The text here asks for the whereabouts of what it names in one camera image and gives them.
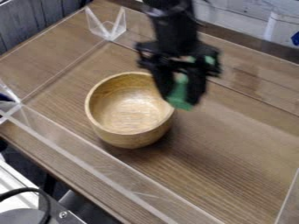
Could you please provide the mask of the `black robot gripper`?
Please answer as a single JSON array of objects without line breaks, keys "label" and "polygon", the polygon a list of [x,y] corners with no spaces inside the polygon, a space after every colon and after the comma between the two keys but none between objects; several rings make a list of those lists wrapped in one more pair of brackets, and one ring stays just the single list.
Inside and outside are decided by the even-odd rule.
[{"label": "black robot gripper", "polygon": [[206,91],[206,76],[218,77],[221,73],[220,50],[198,41],[182,53],[168,53],[158,49],[156,41],[134,44],[138,54],[137,64],[150,70],[161,98],[173,90],[173,72],[186,72],[186,102],[197,105]]}]

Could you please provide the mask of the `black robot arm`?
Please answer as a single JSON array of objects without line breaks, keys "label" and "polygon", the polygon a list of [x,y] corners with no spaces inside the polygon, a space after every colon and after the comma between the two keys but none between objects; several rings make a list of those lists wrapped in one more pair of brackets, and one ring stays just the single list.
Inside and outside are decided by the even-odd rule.
[{"label": "black robot arm", "polygon": [[206,79],[221,73],[220,50],[198,39],[192,0],[144,0],[154,40],[138,42],[137,64],[146,69],[161,98],[190,110],[206,91]]}]

